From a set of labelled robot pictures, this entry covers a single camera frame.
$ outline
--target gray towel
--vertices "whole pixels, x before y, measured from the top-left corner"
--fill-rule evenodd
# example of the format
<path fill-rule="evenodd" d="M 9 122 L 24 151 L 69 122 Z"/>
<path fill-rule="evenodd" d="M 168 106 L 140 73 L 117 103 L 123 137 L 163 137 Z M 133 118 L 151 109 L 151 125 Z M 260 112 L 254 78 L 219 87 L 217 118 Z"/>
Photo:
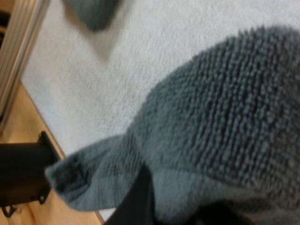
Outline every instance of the gray towel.
<path fill-rule="evenodd" d="M 300 34 L 259 28 L 176 69 L 125 134 L 46 170 L 77 210 L 116 207 L 144 162 L 155 216 L 178 224 L 224 201 L 259 225 L 300 224 Z"/>
<path fill-rule="evenodd" d="M 105 30 L 120 0 L 65 0 L 78 18 L 92 31 Z"/>

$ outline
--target gray fabric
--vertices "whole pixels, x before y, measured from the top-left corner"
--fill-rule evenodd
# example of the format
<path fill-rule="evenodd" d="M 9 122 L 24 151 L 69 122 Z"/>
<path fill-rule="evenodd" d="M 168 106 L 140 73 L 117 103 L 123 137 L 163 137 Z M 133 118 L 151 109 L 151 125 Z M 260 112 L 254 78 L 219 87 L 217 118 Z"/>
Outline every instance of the gray fabric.
<path fill-rule="evenodd" d="M 79 19 L 92 31 L 106 29 L 120 0 L 65 0 Z"/>
<path fill-rule="evenodd" d="M 298 224 L 299 78 L 298 32 L 241 33 L 160 82 L 123 136 L 46 175 L 71 207 L 97 210 L 117 206 L 145 162 L 161 221 L 178 223 L 201 205 L 230 200 L 256 224 Z M 255 199 L 270 207 L 247 204 Z"/>

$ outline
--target black metal bar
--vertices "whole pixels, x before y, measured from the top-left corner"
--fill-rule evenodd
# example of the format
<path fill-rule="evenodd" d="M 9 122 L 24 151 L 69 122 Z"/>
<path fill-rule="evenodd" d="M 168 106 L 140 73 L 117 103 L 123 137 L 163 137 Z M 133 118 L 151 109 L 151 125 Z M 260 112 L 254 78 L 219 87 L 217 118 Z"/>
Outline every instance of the black metal bar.
<path fill-rule="evenodd" d="M 46 132 L 37 143 L 0 144 L 0 207 L 39 201 L 50 192 L 45 168 L 59 160 Z"/>

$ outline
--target black object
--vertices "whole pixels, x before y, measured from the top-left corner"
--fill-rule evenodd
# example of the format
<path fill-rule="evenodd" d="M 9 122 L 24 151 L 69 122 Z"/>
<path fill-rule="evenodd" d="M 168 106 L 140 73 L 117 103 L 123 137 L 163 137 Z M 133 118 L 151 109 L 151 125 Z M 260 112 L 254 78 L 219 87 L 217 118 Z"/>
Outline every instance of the black object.
<path fill-rule="evenodd" d="M 10 14 L 4 11 L 0 11 L 0 26 L 7 27 Z"/>
<path fill-rule="evenodd" d="M 0 207 L 6 217 L 14 213 L 13 205 L 45 203 L 51 189 L 45 168 L 59 158 L 45 131 L 37 143 L 0 144 Z"/>
<path fill-rule="evenodd" d="M 132 188 L 121 205 L 105 225 L 163 225 L 154 217 L 154 191 L 152 177 L 147 166 L 140 169 Z M 181 225 L 248 225 L 226 205 L 218 202 L 201 207 L 187 222 Z"/>
<path fill-rule="evenodd" d="M 159 225 L 154 219 L 153 185 L 144 165 L 121 205 L 105 225 Z"/>

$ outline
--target towel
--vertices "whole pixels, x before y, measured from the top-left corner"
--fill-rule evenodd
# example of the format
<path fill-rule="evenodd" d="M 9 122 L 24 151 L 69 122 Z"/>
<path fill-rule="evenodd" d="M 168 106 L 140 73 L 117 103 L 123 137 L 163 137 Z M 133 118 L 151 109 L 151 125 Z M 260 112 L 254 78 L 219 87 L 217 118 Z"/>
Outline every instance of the towel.
<path fill-rule="evenodd" d="M 47 168 L 77 210 L 116 207 L 141 165 L 155 216 L 180 224 L 219 201 L 254 224 L 300 223 L 300 34 L 229 37 L 161 81 L 123 135 Z"/>
<path fill-rule="evenodd" d="M 120 0 L 65 0 L 78 18 L 92 31 L 109 27 Z"/>

